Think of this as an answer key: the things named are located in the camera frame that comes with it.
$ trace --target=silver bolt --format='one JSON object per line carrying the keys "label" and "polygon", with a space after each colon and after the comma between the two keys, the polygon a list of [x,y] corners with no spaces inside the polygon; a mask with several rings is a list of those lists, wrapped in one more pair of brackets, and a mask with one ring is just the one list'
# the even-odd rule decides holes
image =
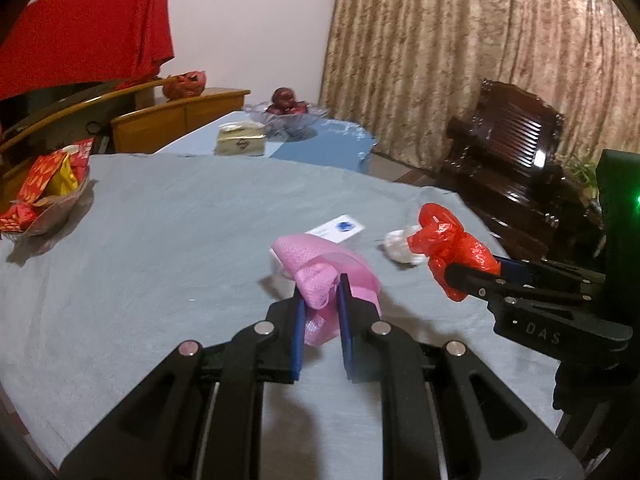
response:
{"label": "silver bolt", "polygon": [[377,335],[387,335],[391,332],[391,325],[385,321],[377,321],[371,325],[371,331]]}
{"label": "silver bolt", "polygon": [[446,349],[447,352],[449,352],[451,355],[455,355],[457,357],[464,355],[466,352],[465,344],[461,343],[460,341],[449,341],[447,343]]}
{"label": "silver bolt", "polygon": [[261,321],[254,325],[254,330],[260,335],[269,335],[275,329],[271,321]]}
{"label": "silver bolt", "polygon": [[178,352],[185,357],[191,357],[198,353],[200,346],[195,341],[183,341],[178,346]]}

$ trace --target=patterned beige curtain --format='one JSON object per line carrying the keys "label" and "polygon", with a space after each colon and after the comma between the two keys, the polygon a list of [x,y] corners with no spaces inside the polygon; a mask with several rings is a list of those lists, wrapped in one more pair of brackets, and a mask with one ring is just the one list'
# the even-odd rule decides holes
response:
{"label": "patterned beige curtain", "polygon": [[337,0],[321,101],[436,169],[483,77],[566,115],[559,155],[640,152],[640,46],[612,0]]}

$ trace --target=blue tablecloth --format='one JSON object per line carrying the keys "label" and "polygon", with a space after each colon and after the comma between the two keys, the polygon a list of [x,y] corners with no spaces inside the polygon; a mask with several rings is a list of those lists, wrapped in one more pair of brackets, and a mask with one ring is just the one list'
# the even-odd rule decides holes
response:
{"label": "blue tablecloth", "polygon": [[[210,155],[216,147],[220,126],[248,119],[244,112],[231,112],[175,140],[158,153]],[[321,119],[311,130],[301,140],[268,140],[264,156],[367,173],[368,156],[376,141],[362,126],[335,119]]]}

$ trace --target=red fabric cover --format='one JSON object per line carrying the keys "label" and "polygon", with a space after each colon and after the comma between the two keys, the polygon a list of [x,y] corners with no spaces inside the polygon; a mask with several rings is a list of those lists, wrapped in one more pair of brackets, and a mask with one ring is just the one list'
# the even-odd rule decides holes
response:
{"label": "red fabric cover", "polygon": [[407,238],[409,250],[429,257],[431,273],[449,299],[462,301],[466,298],[464,292],[451,288],[444,279],[444,271],[450,263],[500,275],[500,262],[484,244],[465,233],[460,221],[447,208],[425,204],[418,222],[422,229]]}
{"label": "red fabric cover", "polygon": [[37,0],[0,46],[0,100],[155,76],[174,57],[167,0]]}

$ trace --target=pink cloth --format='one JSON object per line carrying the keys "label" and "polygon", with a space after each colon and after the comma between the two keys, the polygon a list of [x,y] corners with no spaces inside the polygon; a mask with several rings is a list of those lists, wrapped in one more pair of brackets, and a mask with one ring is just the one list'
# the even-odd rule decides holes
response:
{"label": "pink cloth", "polygon": [[280,237],[271,248],[295,280],[308,306],[306,344],[320,346],[340,333],[335,291],[343,273],[349,277],[351,294],[370,301],[380,313],[380,282],[357,254],[310,234]]}

